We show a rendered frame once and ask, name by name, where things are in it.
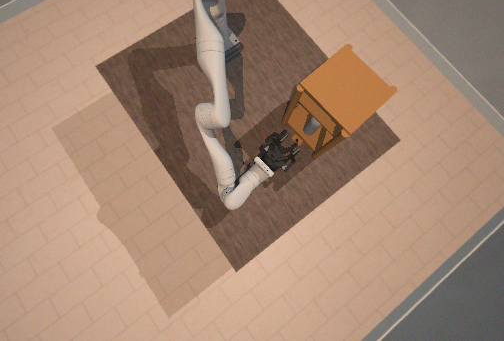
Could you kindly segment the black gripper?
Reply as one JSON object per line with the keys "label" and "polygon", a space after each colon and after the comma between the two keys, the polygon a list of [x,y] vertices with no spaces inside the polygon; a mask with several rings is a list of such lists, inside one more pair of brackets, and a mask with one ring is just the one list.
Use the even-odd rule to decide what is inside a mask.
{"label": "black gripper", "polygon": [[[295,152],[293,152],[291,155],[289,156],[284,156],[278,149],[278,146],[279,144],[284,141],[286,138],[288,137],[288,135],[283,135],[279,140],[277,140],[276,138],[273,138],[271,139],[270,141],[268,141],[267,143],[265,143],[263,145],[263,149],[265,149],[266,151],[266,154],[261,157],[260,159],[273,171],[273,173],[278,169],[278,168],[282,168],[284,170],[284,172],[287,172],[291,166],[296,162],[295,160],[295,155],[297,155],[299,152],[300,152],[300,148],[298,148]],[[268,150],[269,148],[269,145],[271,145],[272,143],[276,143],[275,145],[275,149],[274,150]],[[268,158],[269,159],[268,159]],[[286,160],[289,160],[291,159],[291,163],[287,166],[283,166],[283,162],[286,161]],[[274,163],[272,163],[271,162]]]}

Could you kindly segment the brown wooden shelving unit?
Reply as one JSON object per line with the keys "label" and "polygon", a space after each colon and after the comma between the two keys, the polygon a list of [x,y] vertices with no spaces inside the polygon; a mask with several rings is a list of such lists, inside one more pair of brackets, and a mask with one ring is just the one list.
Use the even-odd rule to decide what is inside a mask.
{"label": "brown wooden shelving unit", "polygon": [[[351,135],[397,92],[352,49],[344,45],[300,82],[281,121],[295,133],[291,139],[298,146],[304,142],[311,149],[314,159]],[[303,128],[312,116],[321,126],[308,136]]]}

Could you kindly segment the grey bottle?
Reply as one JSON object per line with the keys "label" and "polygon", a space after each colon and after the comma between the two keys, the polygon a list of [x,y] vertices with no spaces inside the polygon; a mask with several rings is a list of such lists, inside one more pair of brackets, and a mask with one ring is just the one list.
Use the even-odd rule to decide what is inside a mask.
{"label": "grey bottle", "polygon": [[321,124],[312,116],[310,120],[307,122],[307,124],[303,128],[303,132],[310,136],[312,135],[319,127]]}

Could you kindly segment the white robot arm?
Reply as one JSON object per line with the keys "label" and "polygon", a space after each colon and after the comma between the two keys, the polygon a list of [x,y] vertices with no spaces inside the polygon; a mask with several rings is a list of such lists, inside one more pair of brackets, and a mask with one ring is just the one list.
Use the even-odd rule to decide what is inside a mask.
{"label": "white robot arm", "polygon": [[256,156],[256,163],[239,178],[239,184],[235,187],[232,159],[214,134],[213,129],[226,128],[231,120],[224,48],[228,41],[226,6],[225,0],[217,1],[193,0],[197,61],[210,81],[214,94],[214,101],[196,106],[195,120],[213,163],[219,197],[227,209],[235,210],[244,204],[260,183],[274,173]]}

